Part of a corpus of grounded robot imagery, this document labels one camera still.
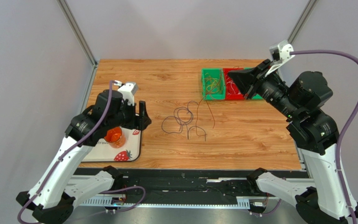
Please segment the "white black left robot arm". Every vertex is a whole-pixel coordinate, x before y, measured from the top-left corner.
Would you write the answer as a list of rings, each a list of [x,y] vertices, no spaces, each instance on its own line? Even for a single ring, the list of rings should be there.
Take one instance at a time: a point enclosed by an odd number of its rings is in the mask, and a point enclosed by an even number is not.
[[[93,196],[123,191],[123,174],[106,166],[96,175],[76,185],[68,182],[78,165],[107,132],[116,127],[145,130],[151,124],[144,101],[134,100],[135,91],[127,87],[104,90],[95,104],[75,116],[60,148],[40,180],[29,191],[20,192],[16,201],[22,210],[32,211],[38,224],[62,224],[74,209]]]

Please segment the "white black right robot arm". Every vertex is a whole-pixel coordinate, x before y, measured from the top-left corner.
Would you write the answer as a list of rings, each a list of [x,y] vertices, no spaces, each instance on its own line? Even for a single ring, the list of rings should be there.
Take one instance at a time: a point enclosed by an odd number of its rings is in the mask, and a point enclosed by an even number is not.
[[[258,168],[247,176],[254,194],[268,193],[294,206],[309,224],[345,224],[358,218],[358,202],[344,191],[344,173],[337,167],[339,131],[332,117],[322,111],[333,92],[321,72],[305,71],[291,86],[265,60],[251,69],[231,70],[228,76],[248,99],[261,96],[287,119],[291,137],[303,155],[315,185],[298,186]]]

